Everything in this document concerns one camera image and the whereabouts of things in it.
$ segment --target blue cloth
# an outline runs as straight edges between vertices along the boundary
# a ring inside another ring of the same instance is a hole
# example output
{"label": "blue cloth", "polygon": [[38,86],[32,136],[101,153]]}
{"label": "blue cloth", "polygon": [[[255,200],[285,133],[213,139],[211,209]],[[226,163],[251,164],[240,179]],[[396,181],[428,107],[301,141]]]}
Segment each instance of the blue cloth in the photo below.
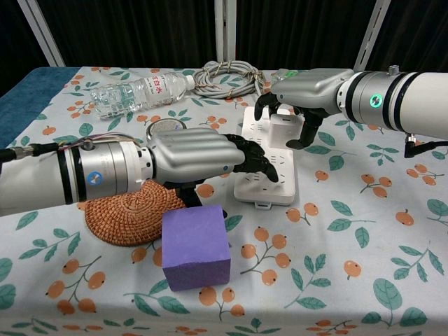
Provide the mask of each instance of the blue cloth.
{"label": "blue cloth", "polygon": [[6,147],[48,105],[80,68],[37,68],[0,97],[0,148]]}

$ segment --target silver robotic hand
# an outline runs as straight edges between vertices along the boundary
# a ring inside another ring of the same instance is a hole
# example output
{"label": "silver robotic hand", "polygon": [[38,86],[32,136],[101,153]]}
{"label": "silver robotic hand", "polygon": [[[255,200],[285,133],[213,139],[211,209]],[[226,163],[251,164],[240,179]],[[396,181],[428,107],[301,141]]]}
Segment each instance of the silver robotic hand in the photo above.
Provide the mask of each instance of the silver robotic hand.
{"label": "silver robotic hand", "polygon": [[145,147],[107,133],[8,148],[0,150],[0,216],[130,193],[149,179],[187,199],[197,183],[224,173],[264,172],[278,181],[263,155],[257,143],[213,129],[160,132]]}
{"label": "silver robotic hand", "polygon": [[286,144],[290,148],[312,144],[323,119],[336,113],[355,123],[406,133],[406,158],[448,146],[447,141],[415,146],[413,135],[448,139],[448,73],[402,73],[398,66],[390,66],[387,72],[327,68],[293,72],[255,104],[256,120],[265,106],[272,115],[280,104],[292,105],[296,114],[304,116],[300,138]]}

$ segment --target black curtain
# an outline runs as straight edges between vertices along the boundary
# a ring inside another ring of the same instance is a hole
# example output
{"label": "black curtain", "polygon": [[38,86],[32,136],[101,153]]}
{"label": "black curtain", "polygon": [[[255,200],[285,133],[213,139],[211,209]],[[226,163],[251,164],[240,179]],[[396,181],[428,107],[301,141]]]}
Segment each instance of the black curtain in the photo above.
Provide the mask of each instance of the black curtain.
{"label": "black curtain", "polygon": [[16,0],[0,0],[0,97],[32,69],[48,67]]}
{"label": "black curtain", "polygon": [[237,59],[259,69],[352,68],[375,0],[238,0]]}
{"label": "black curtain", "polygon": [[38,0],[68,67],[202,67],[216,59],[210,0]]}
{"label": "black curtain", "polygon": [[393,0],[367,69],[448,71],[448,1]]}

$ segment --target gray coiled cord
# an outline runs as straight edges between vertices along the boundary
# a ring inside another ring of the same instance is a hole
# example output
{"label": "gray coiled cord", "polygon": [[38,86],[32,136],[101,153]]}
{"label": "gray coiled cord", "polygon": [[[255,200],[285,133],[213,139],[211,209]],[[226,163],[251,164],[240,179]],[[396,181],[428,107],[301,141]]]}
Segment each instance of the gray coiled cord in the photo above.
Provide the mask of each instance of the gray coiled cord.
{"label": "gray coiled cord", "polygon": [[[212,78],[221,74],[239,74],[246,83],[230,89],[224,85],[213,84],[211,82]],[[196,95],[213,99],[239,97],[255,91],[260,96],[260,88],[263,87],[265,81],[261,71],[244,61],[208,62],[201,70],[195,73],[194,79],[196,86],[193,92]]]}

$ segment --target bottle cap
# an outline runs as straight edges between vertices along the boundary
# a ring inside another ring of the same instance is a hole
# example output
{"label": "bottle cap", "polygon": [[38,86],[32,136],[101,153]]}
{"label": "bottle cap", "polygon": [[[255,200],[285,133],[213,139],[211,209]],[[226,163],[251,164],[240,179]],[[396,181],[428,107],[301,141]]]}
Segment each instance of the bottle cap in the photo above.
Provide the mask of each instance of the bottle cap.
{"label": "bottle cap", "polygon": [[187,88],[193,90],[195,88],[195,79],[191,75],[185,76],[187,78]]}

